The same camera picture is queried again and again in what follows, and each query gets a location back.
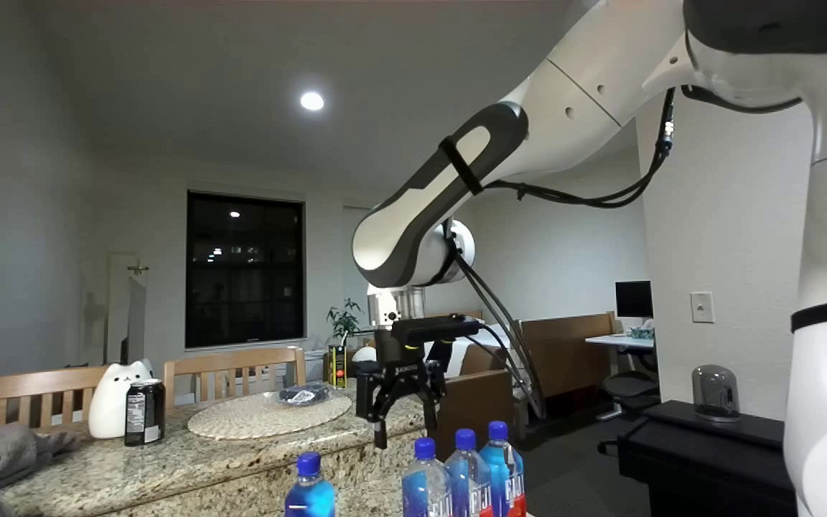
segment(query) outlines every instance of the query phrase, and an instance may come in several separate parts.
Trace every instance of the dark window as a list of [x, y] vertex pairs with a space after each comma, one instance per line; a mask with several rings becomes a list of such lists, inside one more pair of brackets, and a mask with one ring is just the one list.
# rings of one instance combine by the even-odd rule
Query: dark window
[[302, 333], [302, 205], [190, 193], [185, 347]]

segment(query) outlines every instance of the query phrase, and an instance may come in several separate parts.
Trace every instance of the black chair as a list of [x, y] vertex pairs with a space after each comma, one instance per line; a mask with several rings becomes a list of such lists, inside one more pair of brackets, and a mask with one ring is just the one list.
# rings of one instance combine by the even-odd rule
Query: black chair
[[625, 367], [602, 378], [602, 391], [615, 400], [620, 413], [636, 416], [661, 403], [658, 364], [652, 350], [622, 347]]

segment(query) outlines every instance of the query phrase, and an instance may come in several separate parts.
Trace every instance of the white ceiling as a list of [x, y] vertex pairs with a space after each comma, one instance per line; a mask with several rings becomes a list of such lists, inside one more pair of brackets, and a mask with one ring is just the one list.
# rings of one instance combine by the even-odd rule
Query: white ceiling
[[[401, 183], [587, 0], [29, 0], [98, 152]], [[322, 87], [325, 116], [296, 107]]]

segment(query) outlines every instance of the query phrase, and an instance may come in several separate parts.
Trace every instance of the kitchen counter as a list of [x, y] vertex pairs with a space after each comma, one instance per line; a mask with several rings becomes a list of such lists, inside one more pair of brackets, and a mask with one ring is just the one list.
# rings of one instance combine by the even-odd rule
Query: kitchen counter
[[405, 397], [386, 413], [386, 447], [374, 447], [374, 426], [349, 406], [340, 416], [267, 439], [206, 439], [165, 423], [158, 446], [101, 439], [61, 465], [2, 489], [10, 515], [280, 515], [302, 450], [319, 450], [339, 489], [339, 515], [395, 515], [399, 478], [412, 439], [424, 433], [421, 406]]

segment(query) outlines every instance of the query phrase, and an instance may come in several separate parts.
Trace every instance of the wall outlet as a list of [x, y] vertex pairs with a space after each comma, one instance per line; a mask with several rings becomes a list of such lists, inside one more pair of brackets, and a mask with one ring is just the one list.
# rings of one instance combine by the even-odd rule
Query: wall outlet
[[711, 324], [711, 292], [708, 291], [692, 291], [692, 322], [695, 324]]

